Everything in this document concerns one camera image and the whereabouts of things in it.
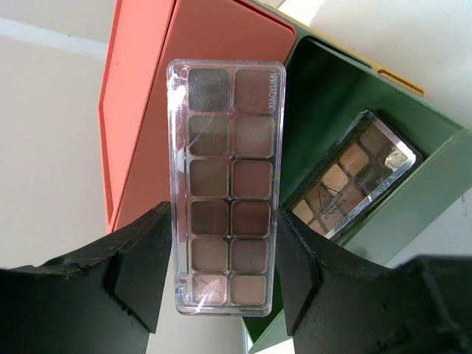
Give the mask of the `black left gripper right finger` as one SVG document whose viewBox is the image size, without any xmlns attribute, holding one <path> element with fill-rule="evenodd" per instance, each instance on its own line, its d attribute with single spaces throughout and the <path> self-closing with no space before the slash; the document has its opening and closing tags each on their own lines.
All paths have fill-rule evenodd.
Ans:
<svg viewBox="0 0 472 354">
<path fill-rule="evenodd" d="M 278 212 L 277 270 L 297 353 L 469 353 L 471 259 L 370 262 Z"/>
</svg>

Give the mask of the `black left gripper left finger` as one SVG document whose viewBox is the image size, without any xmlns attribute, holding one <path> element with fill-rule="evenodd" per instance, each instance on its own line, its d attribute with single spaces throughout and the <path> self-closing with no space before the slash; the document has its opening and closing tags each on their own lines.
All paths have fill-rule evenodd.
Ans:
<svg viewBox="0 0 472 354">
<path fill-rule="evenodd" d="M 1 270 L 3 353 L 145 353 L 157 329 L 170 203 L 43 265 Z"/>
</svg>

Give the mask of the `brown eyeshadow palette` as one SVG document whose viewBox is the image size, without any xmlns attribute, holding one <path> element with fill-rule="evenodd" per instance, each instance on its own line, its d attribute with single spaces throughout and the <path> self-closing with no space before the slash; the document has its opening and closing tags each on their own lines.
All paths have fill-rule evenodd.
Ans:
<svg viewBox="0 0 472 354">
<path fill-rule="evenodd" d="M 361 111 L 285 205 L 329 240 L 346 233 L 421 164 L 420 153 L 376 113 Z"/>
</svg>

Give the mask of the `mauve eyeshadow palette clear case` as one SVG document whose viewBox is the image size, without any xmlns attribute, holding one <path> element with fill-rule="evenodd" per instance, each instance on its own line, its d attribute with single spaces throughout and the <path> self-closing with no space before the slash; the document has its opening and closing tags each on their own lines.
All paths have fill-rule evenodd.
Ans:
<svg viewBox="0 0 472 354">
<path fill-rule="evenodd" d="M 176 309 L 272 309 L 285 67 L 173 60 L 167 67 Z"/>
</svg>

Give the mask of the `green drawer box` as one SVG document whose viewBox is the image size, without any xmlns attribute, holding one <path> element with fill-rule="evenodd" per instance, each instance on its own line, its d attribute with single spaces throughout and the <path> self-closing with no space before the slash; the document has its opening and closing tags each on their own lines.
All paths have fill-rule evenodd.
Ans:
<svg viewBox="0 0 472 354">
<path fill-rule="evenodd" d="M 245 318 L 255 347 L 285 336 L 297 353 L 469 353 L 471 258 L 419 255 L 386 263 L 471 187 L 471 130 L 339 46 L 297 24 L 285 66 L 287 94 L 274 309 Z M 418 154 L 392 177 L 378 159 L 354 176 L 355 217 L 322 236 L 293 207 L 341 148 L 386 155 L 379 119 Z"/>
</svg>

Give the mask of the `orange drawer box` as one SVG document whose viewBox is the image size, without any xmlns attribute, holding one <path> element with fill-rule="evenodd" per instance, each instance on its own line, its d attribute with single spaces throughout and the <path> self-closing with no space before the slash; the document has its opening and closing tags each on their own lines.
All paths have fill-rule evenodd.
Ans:
<svg viewBox="0 0 472 354">
<path fill-rule="evenodd" d="M 99 99 L 109 232 L 170 197 L 166 69 L 175 59 L 284 62 L 295 28 L 252 1 L 118 1 Z"/>
</svg>

